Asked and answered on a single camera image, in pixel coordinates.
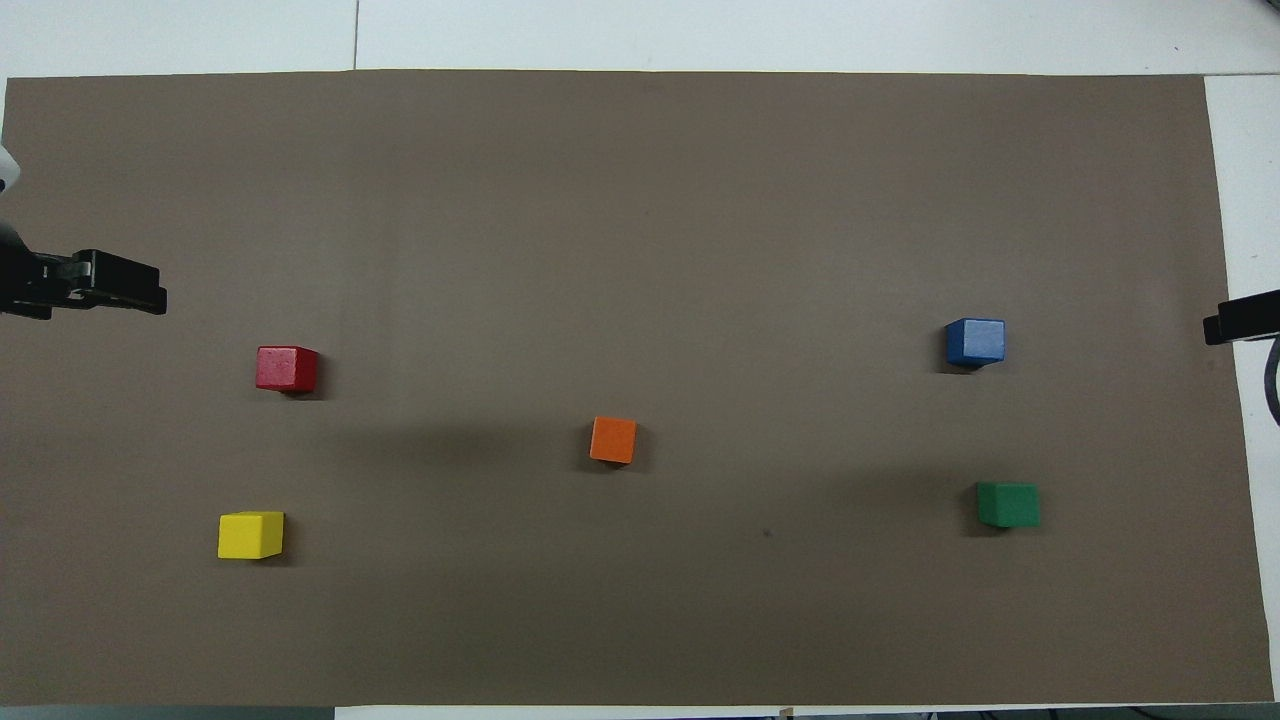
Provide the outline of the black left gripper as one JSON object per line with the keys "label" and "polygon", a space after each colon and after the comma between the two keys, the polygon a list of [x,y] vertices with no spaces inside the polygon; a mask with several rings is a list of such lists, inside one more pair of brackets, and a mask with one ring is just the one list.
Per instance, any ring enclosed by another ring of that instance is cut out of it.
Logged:
{"label": "black left gripper", "polygon": [[70,292],[70,282],[61,275],[64,266],[70,264],[69,258],[3,249],[1,313],[35,320],[50,320],[55,307],[116,307],[156,316],[166,314],[168,293],[160,287],[157,268],[97,249],[81,250],[78,263],[88,266],[81,282],[86,290]]}

